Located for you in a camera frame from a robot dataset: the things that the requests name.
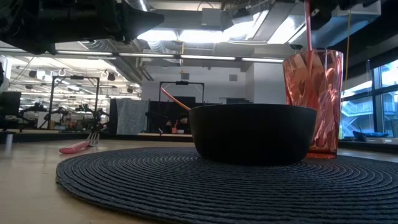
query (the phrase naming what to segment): black bowl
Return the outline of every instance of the black bowl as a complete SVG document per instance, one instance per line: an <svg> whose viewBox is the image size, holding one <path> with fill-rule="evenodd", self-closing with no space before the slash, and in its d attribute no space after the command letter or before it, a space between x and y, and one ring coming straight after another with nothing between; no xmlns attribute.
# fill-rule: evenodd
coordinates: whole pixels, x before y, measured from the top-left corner
<svg viewBox="0 0 398 224"><path fill-rule="evenodd" d="M214 161L278 166L308 152L317 112L289 105L200 106L189 111L198 153Z"/></svg>

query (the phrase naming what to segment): fluorescent light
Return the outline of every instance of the fluorescent light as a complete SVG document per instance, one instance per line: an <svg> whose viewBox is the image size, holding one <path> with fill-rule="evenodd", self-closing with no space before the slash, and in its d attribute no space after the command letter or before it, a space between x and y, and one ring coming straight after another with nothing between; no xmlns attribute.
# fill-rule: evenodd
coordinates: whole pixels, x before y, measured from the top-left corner
<svg viewBox="0 0 398 224"><path fill-rule="evenodd" d="M140 2L140 4L141 4L142 10L147 12L148 9L147 9L147 6L145 5L144 0L139 0L139 2Z"/></svg>
<svg viewBox="0 0 398 224"><path fill-rule="evenodd" d="M111 52L90 52L90 51L70 51L70 50L58 50L59 54L68 55L96 55L96 56L112 56Z"/></svg>
<svg viewBox="0 0 398 224"><path fill-rule="evenodd" d="M220 43L228 40L222 31L207 30L184 30L179 39L187 43Z"/></svg>
<svg viewBox="0 0 398 224"><path fill-rule="evenodd" d="M177 40L177 35L173 30L148 30L139 35L137 39L146 41Z"/></svg>
<svg viewBox="0 0 398 224"><path fill-rule="evenodd" d="M273 58L242 58L242 62L269 62L269 63L282 63L283 59Z"/></svg>
<svg viewBox="0 0 398 224"><path fill-rule="evenodd" d="M71 89L71 90L75 90L75 91L79 91L80 90L80 88L79 87L77 87L77 86L74 86L74 85L68 85L67 86L69 89Z"/></svg>
<svg viewBox="0 0 398 224"><path fill-rule="evenodd" d="M70 83L68 83L67 81L61 80L61 79L59 79L59 78L56 78L55 81L56 81L56 82L61 81L61 83L65 84L65 85L69 85L69 84L70 84Z"/></svg>
<svg viewBox="0 0 398 224"><path fill-rule="evenodd" d="M205 60L235 60L235 57L204 56L204 55L181 55L184 59L205 59Z"/></svg>
<svg viewBox="0 0 398 224"><path fill-rule="evenodd" d="M88 56L87 59L94 59L94 60L116 60L116 57L100 57L100 56Z"/></svg>
<svg viewBox="0 0 398 224"><path fill-rule="evenodd" d="M290 38L290 40L288 40L287 42L291 44L298 37L300 37L306 30L307 30L307 26L304 24L304 26L292 38Z"/></svg>
<svg viewBox="0 0 398 224"><path fill-rule="evenodd" d="M278 27L272 37L267 41L268 44L284 44L290 40L293 35L301 28L305 22L303 16L289 16L286 20Z"/></svg>
<svg viewBox="0 0 398 224"><path fill-rule="evenodd" d="M250 32L248 32L246 36L246 40L253 38L257 31L260 29L261 24L264 22L268 15L269 10L262 11L261 14L257 17L257 19L253 16L255 23Z"/></svg>
<svg viewBox="0 0 398 224"><path fill-rule="evenodd" d="M170 54L144 54L144 53L120 53L122 57L147 57L147 58L174 58Z"/></svg>
<svg viewBox="0 0 398 224"><path fill-rule="evenodd" d="M37 95L37 96L50 96L51 93L37 93L37 92L22 92L22 95ZM54 93L54 96L76 96L87 99L95 99L95 95L81 94L81 93ZM107 98L138 98L137 95L98 95L98 99L105 100Z"/></svg>

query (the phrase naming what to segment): curtain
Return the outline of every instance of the curtain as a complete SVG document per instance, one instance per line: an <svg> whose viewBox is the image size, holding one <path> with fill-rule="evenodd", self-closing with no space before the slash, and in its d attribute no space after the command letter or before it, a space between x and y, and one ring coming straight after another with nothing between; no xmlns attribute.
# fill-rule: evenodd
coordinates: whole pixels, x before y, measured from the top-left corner
<svg viewBox="0 0 398 224"><path fill-rule="evenodd" d="M146 128L148 101L117 99L118 106L118 132L117 134L137 135Z"/></svg>

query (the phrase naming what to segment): woven placemat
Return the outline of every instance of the woven placemat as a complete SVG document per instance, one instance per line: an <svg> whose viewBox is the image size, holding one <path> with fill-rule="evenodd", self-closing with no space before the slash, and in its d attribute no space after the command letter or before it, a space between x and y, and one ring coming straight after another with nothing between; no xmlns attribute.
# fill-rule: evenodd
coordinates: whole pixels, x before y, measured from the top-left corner
<svg viewBox="0 0 398 224"><path fill-rule="evenodd" d="M172 223L398 223L398 164L338 156L249 167L194 148L85 154L57 167L87 202Z"/></svg>

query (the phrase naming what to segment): computer monitor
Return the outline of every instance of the computer monitor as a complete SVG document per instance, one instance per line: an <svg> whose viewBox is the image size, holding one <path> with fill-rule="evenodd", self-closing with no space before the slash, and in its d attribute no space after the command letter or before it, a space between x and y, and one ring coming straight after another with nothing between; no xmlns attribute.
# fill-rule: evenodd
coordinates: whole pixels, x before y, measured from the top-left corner
<svg viewBox="0 0 398 224"><path fill-rule="evenodd" d="M0 93L0 115L18 115L20 102L20 92Z"/></svg>

